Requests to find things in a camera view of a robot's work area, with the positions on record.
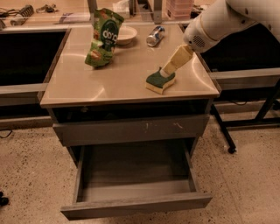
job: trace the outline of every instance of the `chip bag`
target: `chip bag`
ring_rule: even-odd
[[[85,63],[92,67],[107,65],[113,58],[116,40],[124,18],[109,9],[95,10],[94,38]]]

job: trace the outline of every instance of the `floor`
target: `floor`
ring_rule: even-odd
[[[0,207],[0,223],[280,223],[280,129],[230,134],[233,155],[211,117],[192,156],[199,189],[213,195],[206,208],[69,222],[60,212],[72,203],[76,176],[67,150],[52,128],[14,129],[0,138],[0,191],[10,199]]]

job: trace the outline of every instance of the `drawer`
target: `drawer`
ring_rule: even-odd
[[[205,207],[212,196],[198,191],[184,140],[83,146],[71,220]]]
[[[209,115],[178,115],[92,122],[55,123],[63,146],[200,137]]]

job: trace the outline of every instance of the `soda can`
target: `soda can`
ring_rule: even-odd
[[[156,46],[159,41],[164,37],[165,35],[165,28],[161,25],[158,25],[155,29],[152,30],[152,32],[147,37],[147,45],[148,46]]]

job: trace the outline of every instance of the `bowl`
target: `bowl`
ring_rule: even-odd
[[[130,26],[121,26],[116,43],[120,46],[129,44],[137,35],[137,30]]]

